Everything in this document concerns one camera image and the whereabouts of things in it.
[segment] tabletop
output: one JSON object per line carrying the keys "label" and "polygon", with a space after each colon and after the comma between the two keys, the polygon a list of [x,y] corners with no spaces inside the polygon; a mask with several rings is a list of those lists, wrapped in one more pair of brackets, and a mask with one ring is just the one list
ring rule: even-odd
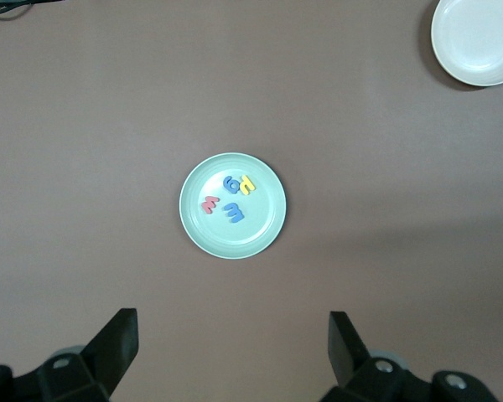
{"label": "tabletop", "polygon": [[[503,85],[449,77],[437,1],[75,0],[0,21],[0,363],[138,309],[119,401],[318,401],[330,311],[503,402]],[[222,152],[280,177],[270,247],[179,219]]]}

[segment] black cable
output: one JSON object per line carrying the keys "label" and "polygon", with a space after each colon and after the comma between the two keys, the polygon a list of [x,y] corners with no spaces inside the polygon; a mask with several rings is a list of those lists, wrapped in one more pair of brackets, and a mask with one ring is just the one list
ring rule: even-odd
{"label": "black cable", "polygon": [[23,2],[16,3],[0,3],[0,14],[7,13],[8,11],[14,10],[17,7],[28,6],[29,4],[36,3],[36,0],[25,0]]}

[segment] white plate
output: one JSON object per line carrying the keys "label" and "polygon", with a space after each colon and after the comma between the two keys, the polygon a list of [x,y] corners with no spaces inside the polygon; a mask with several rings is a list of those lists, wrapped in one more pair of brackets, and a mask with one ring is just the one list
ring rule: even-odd
{"label": "white plate", "polygon": [[503,84],[503,0],[441,0],[431,38],[438,62],[457,80]]}

